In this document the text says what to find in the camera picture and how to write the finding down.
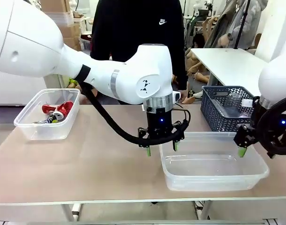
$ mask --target clear plastic bin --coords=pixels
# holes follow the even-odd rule
[[[74,24],[73,13],[45,13],[48,15],[58,26],[70,26]]]
[[[30,140],[61,140],[67,138],[79,110],[78,89],[45,89],[38,92],[23,108],[14,120]],[[60,105],[65,101],[73,101],[74,105],[67,117],[59,123],[34,124],[33,122],[46,119],[42,112],[42,105]]]
[[[252,189],[269,168],[250,146],[245,157],[228,132],[188,132],[178,145],[160,146],[166,183],[173,191],[236,191]]]

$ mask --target person's hand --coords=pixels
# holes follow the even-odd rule
[[[227,34],[224,34],[222,37],[218,40],[218,45],[222,46],[223,48],[227,48],[229,45],[229,38]]]
[[[189,91],[187,89],[187,90],[180,90],[179,92],[181,93],[181,97],[179,99],[179,103],[182,103],[186,99],[186,97],[188,96]]]

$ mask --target person in black sweatshirt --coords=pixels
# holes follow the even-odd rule
[[[91,57],[125,62],[141,44],[169,48],[182,100],[187,96],[183,15],[179,0],[99,0],[92,28]]]

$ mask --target gray basket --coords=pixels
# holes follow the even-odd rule
[[[218,100],[221,105],[224,105],[231,92],[240,94],[242,99],[253,99],[253,96],[246,89],[240,86],[204,86],[202,89],[201,112],[212,131],[236,132],[240,124],[251,122],[249,118],[224,117],[213,103],[213,100]],[[251,114],[253,112],[253,108],[242,107],[241,104],[237,109],[240,113]]]

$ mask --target table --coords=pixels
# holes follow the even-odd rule
[[[226,86],[243,86],[253,96],[260,96],[258,79],[267,62],[242,50],[232,48],[193,48],[192,52],[215,78]]]
[[[187,131],[209,131],[200,105],[185,106],[192,114]],[[140,105],[105,106],[114,120],[136,135],[146,127]],[[173,112],[181,120],[183,112]],[[69,136],[60,141],[28,141],[15,129],[0,146],[0,205],[61,204],[73,220],[68,204],[130,203],[286,198],[286,156],[263,156],[270,176],[252,190],[177,192],[165,183],[158,146],[145,149],[118,136],[91,105],[81,105]]]

